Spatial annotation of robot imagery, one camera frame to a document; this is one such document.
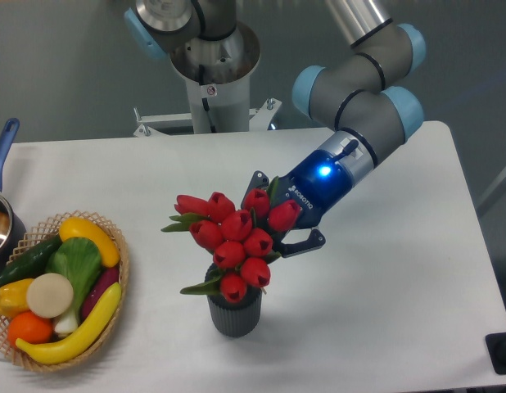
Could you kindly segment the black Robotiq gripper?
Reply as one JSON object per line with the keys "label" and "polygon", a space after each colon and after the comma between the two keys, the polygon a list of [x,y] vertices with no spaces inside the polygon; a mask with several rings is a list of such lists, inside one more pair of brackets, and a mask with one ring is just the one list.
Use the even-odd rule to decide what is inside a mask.
{"label": "black Robotiq gripper", "polygon": [[[269,176],[256,170],[246,188],[241,204],[253,189],[267,190]],[[351,190],[354,181],[349,171],[339,162],[332,161],[332,155],[324,150],[315,150],[297,167],[278,180],[273,194],[273,206],[294,200],[300,207],[295,228],[312,228],[319,224],[322,216]],[[273,242],[273,250],[283,258],[316,251],[326,244],[326,237],[317,228],[300,242]]]}

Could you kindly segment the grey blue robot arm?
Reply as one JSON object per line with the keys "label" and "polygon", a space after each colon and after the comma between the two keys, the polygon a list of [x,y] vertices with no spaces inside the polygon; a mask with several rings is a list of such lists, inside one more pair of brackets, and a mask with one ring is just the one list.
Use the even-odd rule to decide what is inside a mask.
{"label": "grey blue robot arm", "polygon": [[[256,172],[250,190],[267,191],[274,205],[295,201],[298,229],[309,237],[276,255],[320,248],[322,216],[420,128],[422,106],[398,86],[426,56],[413,26],[397,25],[377,1],[331,1],[329,8],[353,50],[334,69],[311,66],[292,88],[294,106],[332,136],[282,178]],[[124,14],[139,47],[168,57],[184,79],[196,133],[250,129],[250,77],[260,59],[255,33],[237,19],[234,1],[138,1]]]}

